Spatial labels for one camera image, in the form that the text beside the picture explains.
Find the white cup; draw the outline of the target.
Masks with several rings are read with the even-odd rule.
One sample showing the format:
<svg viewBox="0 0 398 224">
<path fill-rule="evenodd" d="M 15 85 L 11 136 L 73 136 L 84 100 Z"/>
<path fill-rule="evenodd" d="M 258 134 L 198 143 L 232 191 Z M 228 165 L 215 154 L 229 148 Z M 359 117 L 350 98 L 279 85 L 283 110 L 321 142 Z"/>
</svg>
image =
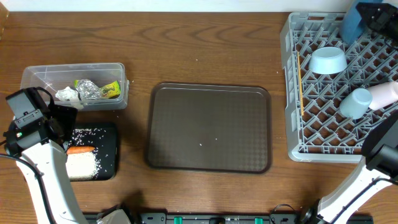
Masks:
<svg viewBox="0 0 398 224">
<path fill-rule="evenodd" d="M 385 106 L 395 103 L 398 99 L 397 82 L 385 82 L 368 88 L 372 94 L 372 102 L 369 108 L 379 110 Z"/>
</svg>

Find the pile of white rice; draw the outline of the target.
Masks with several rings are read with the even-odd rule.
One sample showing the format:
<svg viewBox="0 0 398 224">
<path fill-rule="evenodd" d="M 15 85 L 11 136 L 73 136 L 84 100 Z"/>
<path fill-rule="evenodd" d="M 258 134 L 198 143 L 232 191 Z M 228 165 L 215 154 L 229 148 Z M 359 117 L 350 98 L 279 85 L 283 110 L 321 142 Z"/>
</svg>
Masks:
<svg viewBox="0 0 398 224">
<path fill-rule="evenodd" d="M 72 132 L 72 139 L 68 148 L 72 146 L 93 146 L 95 150 L 82 154 L 67 155 L 67 172 L 70 180 L 95 180 L 100 176 L 101 165 L 100 148 L 105 140 L 106 131 L 101 128 L 79 128 Z"/>
</svg>

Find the light blue bowl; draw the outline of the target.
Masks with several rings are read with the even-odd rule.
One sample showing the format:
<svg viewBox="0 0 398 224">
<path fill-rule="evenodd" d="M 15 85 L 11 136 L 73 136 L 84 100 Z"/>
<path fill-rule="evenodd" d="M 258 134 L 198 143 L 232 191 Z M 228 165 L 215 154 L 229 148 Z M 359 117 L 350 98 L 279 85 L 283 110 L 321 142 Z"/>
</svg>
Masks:
<svg viewBox="0 0 398 224">
<path fill-rule="evenodd" d="M 338 47 L 323 47 L 315 50 L 310 57 L 308 68 L 321 75 L 340 73 L 348 66 L 343 50 Z"/>
</svg>

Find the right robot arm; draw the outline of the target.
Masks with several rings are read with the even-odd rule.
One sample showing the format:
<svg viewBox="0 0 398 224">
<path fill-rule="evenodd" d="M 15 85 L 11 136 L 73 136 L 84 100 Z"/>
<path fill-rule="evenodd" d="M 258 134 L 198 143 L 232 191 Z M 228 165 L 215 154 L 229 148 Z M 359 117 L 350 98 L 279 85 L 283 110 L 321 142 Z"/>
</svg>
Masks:
<svg viewBox="0 0 398 224">
<path fill-rule="evenodd" d="M 338 138 L 339 144 L 354 141 L 361 146 L 357 167 L 329 195 L 324 196 L 301 217 L 301 223 L 346 223 L 349 217 L 380 190 L 397 184 L 397 113 L 380 118 L 377 123 L 365 120 L 368 110 L 378 111 L 397 102 L 397 82 L 379 81 L 370 85 L 372 77 L 353 88 L 354 78 L 333 79 L 339 91 L 325 106 L 333 109 L 321 127 L 329 135 L 324 145 Z"/>
</svg>

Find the dark blue plate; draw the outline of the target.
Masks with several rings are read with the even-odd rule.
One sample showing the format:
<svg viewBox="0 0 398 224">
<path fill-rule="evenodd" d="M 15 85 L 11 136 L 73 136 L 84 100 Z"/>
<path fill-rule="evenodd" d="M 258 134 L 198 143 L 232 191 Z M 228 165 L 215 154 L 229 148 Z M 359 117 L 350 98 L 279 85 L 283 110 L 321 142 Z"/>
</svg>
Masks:
<svg viewBox="0 0 398 224">
<path fill-rule="evenodd" d="M 354 0 L 348 11 L 346 12 L 342 23 L 339 27 L 339 35 L 342 41 L 348 45 L 354 43 L 355 40 L 363 34 L 366 24 L 362 21 L 356 6 L 358 3 L 382 3 L 382 0 Z"/>
</svg>

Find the wooden chopstick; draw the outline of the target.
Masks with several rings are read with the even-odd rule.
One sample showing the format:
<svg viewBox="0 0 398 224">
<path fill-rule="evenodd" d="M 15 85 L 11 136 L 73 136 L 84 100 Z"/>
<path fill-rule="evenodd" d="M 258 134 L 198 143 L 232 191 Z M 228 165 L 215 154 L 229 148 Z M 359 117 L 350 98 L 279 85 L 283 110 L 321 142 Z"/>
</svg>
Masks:
<svg viewBox="0 0 398 224">
<path fill-rule="evenodd" d="M 300 52 L 297 51 L 297 73 L 298 73 L 298 88 L 299 88 L 299 100 L 300 100 L 300 114 L 304 116 L 303 106 L 303 91 L 302 91 L 302 76 L 301 76 L 301 63 L 300 63 Z"/>
</svg>

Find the white tissue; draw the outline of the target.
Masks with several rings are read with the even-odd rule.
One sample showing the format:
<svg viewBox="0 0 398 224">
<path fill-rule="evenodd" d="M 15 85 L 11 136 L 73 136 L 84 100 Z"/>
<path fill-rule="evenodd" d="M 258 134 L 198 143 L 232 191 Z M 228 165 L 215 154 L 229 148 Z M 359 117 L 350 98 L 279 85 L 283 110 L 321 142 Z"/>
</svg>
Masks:
<svg viewBox="0 0 398 224">
<path fill-rule="evenodd" d="M 63 90 L 57 91 L 55 97 L 58 98 L 60 101 L 69 102 L 71 107 L 74 107 L 78 110 L 83 109 L 83 105 L 80 103 L 79 99 L 79 92 L 71 89 L 69 86 L 67 86 Z"/>
</svg>

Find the light blue cup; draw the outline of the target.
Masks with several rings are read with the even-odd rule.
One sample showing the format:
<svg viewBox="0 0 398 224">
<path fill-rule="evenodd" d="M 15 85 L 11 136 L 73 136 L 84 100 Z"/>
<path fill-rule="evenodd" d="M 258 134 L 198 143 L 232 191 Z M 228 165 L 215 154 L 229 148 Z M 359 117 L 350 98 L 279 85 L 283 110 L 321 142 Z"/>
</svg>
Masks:
<svg viewBox="0 0 398 224">
<path fill-rule="evenodd" d="M 340 103 L 340 112 L 346 118 L 359 119 L 368 110 L 372 100 L 370 91 L 357 88 Z"/>
</svg>

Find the foil snack wrapper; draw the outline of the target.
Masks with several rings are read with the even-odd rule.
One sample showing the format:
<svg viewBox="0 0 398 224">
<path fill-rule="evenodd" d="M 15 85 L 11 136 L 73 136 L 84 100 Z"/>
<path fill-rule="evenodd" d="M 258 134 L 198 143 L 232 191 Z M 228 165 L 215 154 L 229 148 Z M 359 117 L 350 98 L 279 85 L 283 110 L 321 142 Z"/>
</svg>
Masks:
<svg viewBox="0 0 398 224">
<path fill-rule="evenodd" d="M 75 80 L 74 87 L 81 100 L 110 99 L 121 94 L 121 87 L 117 81 L 98 87 L 89 79 Z"/>
</svg>

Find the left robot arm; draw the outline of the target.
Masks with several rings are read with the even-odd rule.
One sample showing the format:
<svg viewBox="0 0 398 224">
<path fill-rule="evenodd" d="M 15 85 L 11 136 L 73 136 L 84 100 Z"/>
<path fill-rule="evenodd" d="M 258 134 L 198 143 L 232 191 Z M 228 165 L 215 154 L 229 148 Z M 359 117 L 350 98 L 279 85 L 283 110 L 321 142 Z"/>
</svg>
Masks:
<svg viewBox="0 0 398 224">
<path fill-rule="evenodd" d="M 101 160 L 95 146 L 69 145 L 70 138 L 96 134 L 75 129 L 77 110 L 60 105 L 13 105 L 14 121 L 6 137 L 6 156 L 16 161 L 27 181 L 39 223 L 131 223 L 127 212 L 114 207 L 97 216 L 80 210 L 71 182 L 114 173 L 114 154 Z"/>
</svg>

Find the orange carrot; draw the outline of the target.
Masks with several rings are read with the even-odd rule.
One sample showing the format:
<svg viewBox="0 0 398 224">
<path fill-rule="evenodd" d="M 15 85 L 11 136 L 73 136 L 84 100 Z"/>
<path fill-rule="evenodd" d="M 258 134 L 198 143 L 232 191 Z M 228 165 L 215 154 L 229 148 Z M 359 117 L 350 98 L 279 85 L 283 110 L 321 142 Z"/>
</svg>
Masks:
<svg viewBox="0 0 398 224">
<path fill-rule="evenodd" d="M 95 150 L 95 147 L 93 146 L 72 146 L 69 147 L 67 150 L 67 154 L 71 155 L 71 154 L 82 154 L 82 153 L 86 153 L 86 152 L 92 152 Z"/>
</svg>

